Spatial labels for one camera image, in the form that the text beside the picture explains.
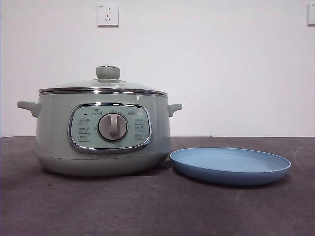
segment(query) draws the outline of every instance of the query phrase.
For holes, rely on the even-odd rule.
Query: gray surface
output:
[[[2,236],[315,235],[315,138],[176,137],[172,150],[246,148],[292,162],[259,187],[208,184],[169,159],[120,177],[69,177],[42,170],[34,137],[1,139]]]

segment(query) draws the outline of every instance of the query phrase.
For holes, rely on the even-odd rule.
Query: electrical outlet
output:
[[[308,26],[315,26],[315,2],[308,4],[307,24]]]
[[[100,4],[97,7],[97,24],[98,26],[118,26],[118,5]]]

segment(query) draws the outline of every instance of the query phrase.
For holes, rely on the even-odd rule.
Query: lid handle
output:
[[[111,65],[99,66],[96,68],[96,75],[99,79],[119,79],[120,69]]]

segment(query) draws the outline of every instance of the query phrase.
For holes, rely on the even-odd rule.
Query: pot base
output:
[[[46,169],[71,176],[124,175],[152,168],[167,158],[168,154],[153,154],[116,159],[62,159],[37,155]]]

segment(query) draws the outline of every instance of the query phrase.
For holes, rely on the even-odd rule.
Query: plate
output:
[[[171,153],[170,158],[184,175],[229,185],[272,183],[291,167],[291,162],[281,156],[237,148],[188,148]]]

